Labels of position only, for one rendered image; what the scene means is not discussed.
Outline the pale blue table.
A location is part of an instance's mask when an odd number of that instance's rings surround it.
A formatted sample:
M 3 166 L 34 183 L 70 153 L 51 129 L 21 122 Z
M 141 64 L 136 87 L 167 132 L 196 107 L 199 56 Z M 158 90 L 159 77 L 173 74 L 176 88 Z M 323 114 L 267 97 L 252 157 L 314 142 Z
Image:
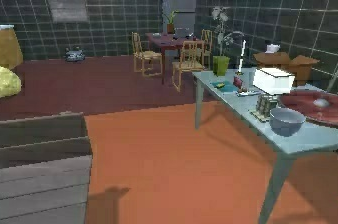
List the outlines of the pale blue table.
M 256 96 L 238 97 L 236 94 L 223 94 L 213 87 L 214 82 L 231 82 L 235 76 L 234 72 L 235 70 L 229 69 L 226 76 L 220 77 L 215 76 L 212 71 L 193 73 L 196 79 L 195 128 L 198 129 L 201 124 L 203 93 L 207 90 L 257 135 L 263 137 L 276 153 L 276 162 L 258 218 L 258 224 L 266 224 L 295 160 L 308 154 L 338 150 L 338 129 L 304 123 L 291 137 L 275 134 L 268 123 L 261 123 L 250 114 L 249 110 L 255 108 Z

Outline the pale leafy house plant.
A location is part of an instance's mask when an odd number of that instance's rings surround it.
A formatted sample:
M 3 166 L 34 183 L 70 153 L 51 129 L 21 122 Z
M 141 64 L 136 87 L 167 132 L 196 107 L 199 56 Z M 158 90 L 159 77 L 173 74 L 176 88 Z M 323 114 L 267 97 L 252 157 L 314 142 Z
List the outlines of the pale leafy house plant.
M 219 55 L 224 55 L 224 47 L 229 46 L 234 43 L 234 37 L 240 36 L 243 37 L 244 33 L 242 31 L 229 31 L 227 22 L 229 17 L 227 15 L 227 7 L 224 6 L 215 6 L 212 9 L 211 15 L 212 18 L 218 22 L 218 25 L 215 28 L 215 33 L 217 34 L 217 44 L 219 46 Z

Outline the dark red dining table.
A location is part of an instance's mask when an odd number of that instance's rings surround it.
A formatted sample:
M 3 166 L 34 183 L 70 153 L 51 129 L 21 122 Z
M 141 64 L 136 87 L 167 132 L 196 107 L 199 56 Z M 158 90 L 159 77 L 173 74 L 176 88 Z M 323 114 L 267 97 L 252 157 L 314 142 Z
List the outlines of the dark red dining table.
M 184 41 L 193 41 L 193 40 L 201 40 L 194 38 L 181 38 L 177 37 L 173 34 L 164 34 L 164 33 L 147 33 L 148 41 L 151 44 L 154 44 L 160 49 L 160 53 L 162 54 L 162 68 L 163 75 L 161 81 L 165 81 L 165 70 L 166 70 L 166 52 L 168 50 L 178 50 L 179 51 L 179 59 L 180 59 L 180 49 L 182 48 Z

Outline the yellow bag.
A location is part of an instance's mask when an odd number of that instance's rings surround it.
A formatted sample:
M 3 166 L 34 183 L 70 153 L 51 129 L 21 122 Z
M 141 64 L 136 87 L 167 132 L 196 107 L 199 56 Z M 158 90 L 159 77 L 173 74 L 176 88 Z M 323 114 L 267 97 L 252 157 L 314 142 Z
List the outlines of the yellow bag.
M 0 98 L 16 95 L 21 88 L 19 76 L 8 68 L 0 66 Z

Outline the teal cloth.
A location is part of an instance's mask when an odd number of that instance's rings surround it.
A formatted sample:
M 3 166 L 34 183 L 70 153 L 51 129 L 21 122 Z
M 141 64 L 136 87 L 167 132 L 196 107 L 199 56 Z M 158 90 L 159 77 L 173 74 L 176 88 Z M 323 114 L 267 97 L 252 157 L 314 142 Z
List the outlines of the teal cloth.
M 222 93 L 233 93 L 238 91 L 238 88 L 229 81 L 212 82 L 212 86 Z

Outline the grey framed wall picture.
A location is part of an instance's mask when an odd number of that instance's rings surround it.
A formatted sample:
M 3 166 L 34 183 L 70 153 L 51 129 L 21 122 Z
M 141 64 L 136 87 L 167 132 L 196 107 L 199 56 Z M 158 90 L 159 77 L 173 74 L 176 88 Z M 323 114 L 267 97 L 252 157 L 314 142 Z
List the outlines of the grey framed wall picture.
M 87 22 L 86 0 L 48 0 L 54 22 Z

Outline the white box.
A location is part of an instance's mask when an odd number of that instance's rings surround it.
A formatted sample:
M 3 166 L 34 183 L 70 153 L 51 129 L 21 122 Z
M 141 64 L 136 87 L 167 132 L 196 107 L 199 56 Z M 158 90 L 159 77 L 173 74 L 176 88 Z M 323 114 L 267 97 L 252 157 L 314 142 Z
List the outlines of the white box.
M 279 68 L 260 68 L 254 73 L 253 85 L 269 95 L 289 93 L 295 75 Z

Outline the white egg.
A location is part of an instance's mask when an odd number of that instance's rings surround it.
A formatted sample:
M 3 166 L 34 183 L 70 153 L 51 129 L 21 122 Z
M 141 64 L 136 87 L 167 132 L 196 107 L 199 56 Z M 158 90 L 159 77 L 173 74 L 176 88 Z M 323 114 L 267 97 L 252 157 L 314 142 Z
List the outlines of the white egg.
M 330 105 L 330 103 L 326 99 L 323 99 L 323 98 L 316 99 L 313 102 L 313 104 L 317 107 L 320 107 L 320 108 L 325 108 L 325 107 L 328 107 Z

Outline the grey wooden cabinet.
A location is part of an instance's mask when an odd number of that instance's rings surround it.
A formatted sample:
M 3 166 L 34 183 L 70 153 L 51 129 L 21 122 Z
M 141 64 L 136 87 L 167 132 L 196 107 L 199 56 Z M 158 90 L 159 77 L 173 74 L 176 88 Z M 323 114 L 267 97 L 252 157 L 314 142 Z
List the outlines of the grey wooden cabinet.
M 91 167 L 81 113 L 0 121 L 0 224 L 85 224 Z

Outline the green plant pot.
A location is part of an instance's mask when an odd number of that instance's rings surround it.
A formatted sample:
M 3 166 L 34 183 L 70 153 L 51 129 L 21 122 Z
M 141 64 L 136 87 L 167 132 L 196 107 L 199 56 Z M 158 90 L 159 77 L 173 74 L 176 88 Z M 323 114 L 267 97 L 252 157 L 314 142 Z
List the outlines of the green plant pot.
M 213 57 L 213 73 L 216 76 L 224 76 L 228 66 L 230 58 L 227 56 L 214 56 Z

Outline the large red round plate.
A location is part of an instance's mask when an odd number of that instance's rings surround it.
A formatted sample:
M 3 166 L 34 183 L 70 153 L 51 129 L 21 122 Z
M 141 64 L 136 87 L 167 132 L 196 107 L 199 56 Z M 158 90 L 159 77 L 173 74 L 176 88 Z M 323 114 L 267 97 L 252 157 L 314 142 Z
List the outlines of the large red round plate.
M 330 105 L 325 108 L 313 104 L 316 99 L 326 99 Z M 338 95 L 323 91 L 297 89 L 279 97 L 279 105 L 303 114 L 309 122 L 338 128 Z

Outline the small potted green plant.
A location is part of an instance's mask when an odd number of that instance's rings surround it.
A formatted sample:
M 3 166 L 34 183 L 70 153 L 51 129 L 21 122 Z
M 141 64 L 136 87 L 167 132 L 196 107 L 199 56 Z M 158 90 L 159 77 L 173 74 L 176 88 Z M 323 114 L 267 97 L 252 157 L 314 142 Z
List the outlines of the small potted green plant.
M 171 11 L 169 14 L 164 14 L 164 17 L 167 19 L 167 33 L 174 34 L 174 18 L 178 13 L 177 10 Z

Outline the brown cardboard box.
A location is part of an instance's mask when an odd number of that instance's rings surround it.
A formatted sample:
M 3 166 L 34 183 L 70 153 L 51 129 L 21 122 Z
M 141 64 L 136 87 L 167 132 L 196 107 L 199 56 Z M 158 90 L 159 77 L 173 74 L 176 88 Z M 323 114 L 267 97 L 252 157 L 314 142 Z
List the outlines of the brown cardboard box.
M 298 55 L 291 59 L 286 52 L 254 54 L 259 67 L 276 67 L 295 75 L 293 86 L 303 86 L 309 79 L 312 67 L 318 63 L 317 59 Z

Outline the dark grey small appliance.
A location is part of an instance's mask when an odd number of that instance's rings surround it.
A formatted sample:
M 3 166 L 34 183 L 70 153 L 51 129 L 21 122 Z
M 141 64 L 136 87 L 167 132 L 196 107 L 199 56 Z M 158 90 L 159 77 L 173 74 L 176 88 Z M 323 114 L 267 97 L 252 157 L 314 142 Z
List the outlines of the dark grey small appliance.
M 85 59 L 85 54 L 79 47 L 76 47 L 74 50 L 66 48 L 64 58 L 67 62 L 78 62 Z

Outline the wooden chair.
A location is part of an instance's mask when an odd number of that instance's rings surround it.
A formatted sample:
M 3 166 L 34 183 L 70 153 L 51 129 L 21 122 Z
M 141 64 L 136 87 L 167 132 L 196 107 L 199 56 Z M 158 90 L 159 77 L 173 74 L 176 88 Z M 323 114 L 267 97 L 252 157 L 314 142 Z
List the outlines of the wooden chair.
M 141 37 L 137 32 L 131 33 L 133 48 L 133 70 L 140 72 L 143 77 L 153 77 L 163 75 L 162 54 L 142 48 Z M 152 72 L 154 63 L 157 62 L 160 71 Z
M 182 74 L 184 72 L 199 72 L 205 69 L 204 49 L 205 44 L 202 40 L 183 42 L 179 61 L 172 63 L 171 81 L 177 92 L 181 91 Z
M 203 29 L 201 31 L 201 39 L 204 41 L 204 56 L 207 58 L 207 64 L 211 64 L 213 33 L 211 30 Z

